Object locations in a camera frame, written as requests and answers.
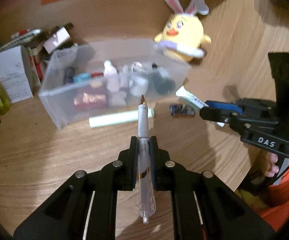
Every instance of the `plastic storage box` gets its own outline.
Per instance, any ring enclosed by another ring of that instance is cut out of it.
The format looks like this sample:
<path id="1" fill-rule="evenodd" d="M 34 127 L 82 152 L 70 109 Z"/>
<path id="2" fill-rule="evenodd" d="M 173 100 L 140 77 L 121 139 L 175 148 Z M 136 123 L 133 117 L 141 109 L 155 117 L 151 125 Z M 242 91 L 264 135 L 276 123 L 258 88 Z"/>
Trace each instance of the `plastic storage box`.
<path id="1" fill-rule="evenodd" d="M 125 105 L 138 105 L 140 96 L 130 92 L 137 79 L 145 79 L 148 89 L 147 100 L 174 95 L 182 86 L 190 65 L 170 59 L 155 49 L 155 43 L 149 39 L 106 40 L 92 42 L 76 48 L 55 51 L 45 73 L 39 91 L 39 97 L 46 111 L 58 129 L 88 119 L 91 116 L 116 111 L 121 106 L 112 106 L 107 102 L 110 95 L 108 77 L 94 77 L 90 80 L 64 84 L 65 70 L 73 67 L 75 73 L 103 72 L 103 63 L 110 60 L 118 70 L 119 78 L 126 83 Z M 122 73 L 125 65 L 140 62 L 145 71 Z"/>

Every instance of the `metal screw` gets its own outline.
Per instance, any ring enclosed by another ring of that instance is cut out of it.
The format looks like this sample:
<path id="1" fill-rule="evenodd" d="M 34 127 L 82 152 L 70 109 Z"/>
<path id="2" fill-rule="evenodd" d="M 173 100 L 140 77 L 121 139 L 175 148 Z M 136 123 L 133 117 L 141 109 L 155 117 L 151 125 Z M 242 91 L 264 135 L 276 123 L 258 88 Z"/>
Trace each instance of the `metal screw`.
<path id="1" fill-rule="evenodd" d="M 213 172 L 212 171 L 204 171 L 203 172 L 203 176 L 205 176 L 206 178 L 210 179 L 213 177 Z"/>
<path id="2" fill-rule="evenodd" d="M 114 161 L 112 165 L 115 167 L 120 167 L 122 165 L 122 161 Z"/>
<path id="3" fill-rule="evenodd" d="M 75 176 L 77 178 L 82 178 L 86 173 L 84 171 L 76 171 Z"/>
<path id="4" fill-rule="evenodd" d="M 175 163 L 173 161 L 167 161 L 166 163 L 166 166 L 169 167 L 169 168 L 172 168 L 175 166 Z"/>

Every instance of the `bunny ears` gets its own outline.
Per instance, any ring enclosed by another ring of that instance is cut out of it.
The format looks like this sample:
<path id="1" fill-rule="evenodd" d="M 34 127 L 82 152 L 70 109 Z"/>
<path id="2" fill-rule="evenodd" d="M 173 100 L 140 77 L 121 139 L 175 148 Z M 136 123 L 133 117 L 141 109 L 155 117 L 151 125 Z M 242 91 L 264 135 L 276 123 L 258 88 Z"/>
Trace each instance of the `bunny ears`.
<path id="1" fill-rule="evenodd" d="M 185 11 L 183 11 L 179 0 L 165 1 L 175 13 L 185 13 L 191 15 L 195 15 L 196 13 L 199 13 L 201 15 L 207 15 L 209 13 L 209 7 L 205 4 L 204 0 L 191 0 L 189 6 Z"/>

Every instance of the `human hand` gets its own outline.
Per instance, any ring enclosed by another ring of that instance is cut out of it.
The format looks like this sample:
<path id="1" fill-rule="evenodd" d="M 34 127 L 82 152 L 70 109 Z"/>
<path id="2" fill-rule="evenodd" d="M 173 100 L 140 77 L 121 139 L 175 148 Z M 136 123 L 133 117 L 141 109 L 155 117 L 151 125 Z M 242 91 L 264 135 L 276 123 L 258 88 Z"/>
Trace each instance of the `human hand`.
<path id="1" fill-rule="evenodd" d="M 275 165 L 278 161 L 278 155 L 270 152 L 266 152 L 261 159 L 261 171 L 269 178 L 272 178 L 276 173 L 279 172 L 279 167 Z"/>

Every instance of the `pen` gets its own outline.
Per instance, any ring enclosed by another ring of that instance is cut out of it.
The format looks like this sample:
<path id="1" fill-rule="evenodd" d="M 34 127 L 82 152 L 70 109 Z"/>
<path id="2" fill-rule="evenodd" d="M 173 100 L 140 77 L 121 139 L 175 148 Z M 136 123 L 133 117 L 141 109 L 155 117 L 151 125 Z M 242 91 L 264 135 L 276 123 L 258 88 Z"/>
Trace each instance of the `pen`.
<path id="1" fill-rule="evenodd" d="M 148 106 L 144 95 L 138 106 L 138 175 L 140 194 L 140 216 L 143 223 L 149 223 L 149 217 L 156 211 L 156 201 L 151 178 L 151 161 L 149 153 Z"/>
<path id="2" fill-rule="evenodd" d="M 32 30 L 0 47 L 0 52 L 19 45 L 26 45 L 43 33 L 43 29 Z"/>
<path id="3" fill-rule="evenodd" d="M 22 31 L 19 31 L 17 33 L 14 33 L 14 34 L 11 35 L 11 40 L 19 38 L 20 36 L 25 35 L 26 33 L 30 32 L 30 31 L 32 31 L 32 30 L 31 29 L 27 29 L 27 30 L 22 30 Z"/>

